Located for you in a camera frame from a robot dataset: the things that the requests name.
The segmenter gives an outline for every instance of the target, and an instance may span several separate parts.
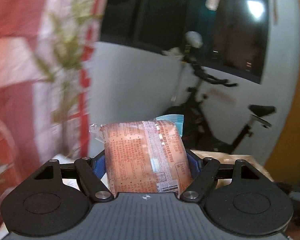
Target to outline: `window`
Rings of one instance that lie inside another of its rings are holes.
[[[181,46],[184,33],[197,31],[199,62],[260,83],[267,44],[268,0],[108,0],[101,41],[156,53]]]

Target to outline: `ribbed gray surface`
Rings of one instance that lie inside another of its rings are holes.
[[[196,204],[177,200],[173,193],[120,193],[110,203],[95,204],[87,218],[71,230],[40,238],[10,233],[4,240],[239,240],[215,227]],[[259,240],[286,240],[282,234]]]

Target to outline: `metal screw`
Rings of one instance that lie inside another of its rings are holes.
[[[199,197],[199,193],[190,190],[190,191],[186,191],[185,193],[183,193],[183,196],[188,199],[195,199],[195,198]]]
[[[98,191],[95,197],[98,199],[107,199],[111,197],[111,193],[109,191]]]

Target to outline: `exercise bike seat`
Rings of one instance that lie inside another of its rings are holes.
[[[249,110],[253,112],[257,117],[263,117],[275,113],[276,108],[274,106],[257,106],[249,105]]]

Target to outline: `white wall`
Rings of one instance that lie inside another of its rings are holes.
[[[266,119],[273,127],[253,127],[254,136],[246,138],[235,154],[253,155],[264,164],[280,136],[294,95],[300,59],[300,10],[298,0],[277,0],[278,23],[273,21],[270,4],[269,38],[261,84],[207,68],[218,78],[228,78],[239,87],[226,88],[205,84],[202,92],[209,99],[203,106],[215,136],[231,143],[249,119],[249,104],[273,105],[277,113]],[[99,42],[92,60],[91,121],[96,123],[148,120],[170,106],[180,64],[158,54]],[[187,97],[186,87],[197,78],[187,67],[177,102]],[[93,142],[92,155],[102,147]]]

